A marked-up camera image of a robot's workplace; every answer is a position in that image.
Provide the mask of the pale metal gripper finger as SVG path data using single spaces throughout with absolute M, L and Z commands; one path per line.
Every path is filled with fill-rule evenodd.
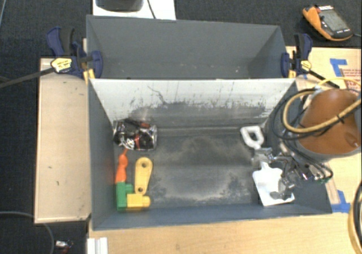
M 268 162 L 268 156 L 271 155 L 271 148 L 263 148 L 265 141 L 260 126 L 244 126 L 240 129 L 240 134 L 246 146 L 254 150 L 253 160 Z
M 278 181 L 278 190 L 272 191 L 270 196 L 273 199 L 287 200 L 291 198 L 295 184 L 288 177 L 282 176 Z

